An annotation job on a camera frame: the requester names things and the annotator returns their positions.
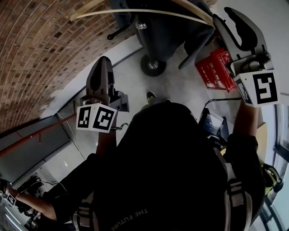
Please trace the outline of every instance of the black t-shirt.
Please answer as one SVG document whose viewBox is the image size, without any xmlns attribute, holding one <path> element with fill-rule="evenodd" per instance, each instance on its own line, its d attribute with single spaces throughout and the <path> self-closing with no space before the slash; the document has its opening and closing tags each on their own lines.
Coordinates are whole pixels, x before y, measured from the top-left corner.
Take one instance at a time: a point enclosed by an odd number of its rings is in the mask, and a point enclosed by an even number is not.
<svg viewBox="0 0 289 231">
<path fill-rule="evenodd" d="M 255 137 L 233 134 L 225 154 L 252 197 L 253 220 L 265 193 L 256 148 Z M 52 204 L 66 222 L 94 190 L 100 231 L 223 230 L 226 177 L 189 109 L 161 103 L 134 116 L 115 153 L 91 154 L 67 176 L 69 196 Z"/>
</svg>

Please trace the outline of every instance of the red pipe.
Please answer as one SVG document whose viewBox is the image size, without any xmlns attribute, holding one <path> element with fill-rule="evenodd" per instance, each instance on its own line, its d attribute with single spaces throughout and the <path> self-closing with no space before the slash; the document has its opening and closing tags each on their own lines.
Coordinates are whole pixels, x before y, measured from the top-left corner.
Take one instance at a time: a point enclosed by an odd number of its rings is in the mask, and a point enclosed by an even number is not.
<svg viewBox="0 0 289 231">
<path fill-rule="evenodd" d="M 73 114 L 63 120 L 60 120 L 52 125 L 49 125 L 45 128 L 42 128 L 40 130 L 38 130 L 37 132 L 32 133 L 31 135 L 28 135 L 26 137 L 23 137 L 22 139 L 18 140 L 17 142 L 15 142 L 14 144 L 4 148 L 3 150 L 0 151 L 0 157 L 5 155 L 8 151 L 11 151 L 12 149 L 16 148 L 17 146 L 21 145 L 22 143 L 28 141 L 29 139 L 33 138 L 34 136 L 40 135 L 42 132 L 49 130 L 50 128 L 53 128 L 54 126 L 58 125 L 58 124 L 62 124 L 63 122 L 66 122 L 72 118 L 75 118 L 76 114 Z"/>
</svg>

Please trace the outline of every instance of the red box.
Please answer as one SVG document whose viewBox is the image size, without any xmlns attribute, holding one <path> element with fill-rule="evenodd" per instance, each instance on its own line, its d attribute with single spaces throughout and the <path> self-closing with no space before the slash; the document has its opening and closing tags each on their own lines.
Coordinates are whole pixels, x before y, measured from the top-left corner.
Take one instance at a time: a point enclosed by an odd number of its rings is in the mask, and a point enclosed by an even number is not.
<svg viewBox="0 0 289 231">
<path fill-rule="evenodd" d="M 226 64 L 231 61 L 231 57 L 224 48 L 213 51 L 211 55 L 196 63 L 201 77 L 208 89 L 231 90 L 237 88 L 236 83 L 231 78 Z"/>
</svg>

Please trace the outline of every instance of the brick wall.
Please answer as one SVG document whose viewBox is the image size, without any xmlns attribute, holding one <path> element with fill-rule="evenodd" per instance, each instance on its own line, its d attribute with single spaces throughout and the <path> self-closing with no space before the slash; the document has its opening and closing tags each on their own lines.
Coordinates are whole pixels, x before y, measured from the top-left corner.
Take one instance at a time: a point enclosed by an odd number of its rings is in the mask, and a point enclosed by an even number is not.
<svg viewBox="0 0 289 231">
<path fill-rule="evenodd" d="M 0 133 L 39 118 L 91 61 L 133 34 L 117 30 L 111 14 L 70 16 L 90 0 L 1 0 Z M 90 11 L 105 10 L 104 1 Z"/>
</svg>

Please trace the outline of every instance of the white pipe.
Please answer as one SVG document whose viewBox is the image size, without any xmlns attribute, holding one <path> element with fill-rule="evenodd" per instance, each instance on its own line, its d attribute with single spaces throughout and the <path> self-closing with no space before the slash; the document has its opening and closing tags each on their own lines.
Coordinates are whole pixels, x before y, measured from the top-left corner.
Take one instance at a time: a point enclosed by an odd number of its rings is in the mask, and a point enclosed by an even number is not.
<svg viewBox="0 0 289 231">
<path fill-rule="evenodd" d="M 191 17 L 191 16 L 183 15 L 183 14 L 177 14 L 177 13 L 173 13 L 173 12 L 168 12 L 168 11 L 154 10 L 154 9 L 111 9 L 111 10 L 103 10 L 103 11 L 91 12 L 91 13 L 88 13 L 88 14 L 82 14 L 82 15 L 78 16 L 77 18 L 83 18 L 83 17 L 97 15 L 97 14 L 119 13 L 119 12 L 145 12 L 145 13 L 167 14 L 167 15 L 176 16 L 176 17 L 180 17 L 180 18 L 186 18 L 186 19 L 189 19 L 189 20 L 192 20 L 192 21 L 196 21 L 196 22 L 200 22 L 200 23 L 209 25 L 204 20 L 201 20 L 201 19 L 198 19 L 198 18 L 194 18 L 194 17 Z"/>
</svg>

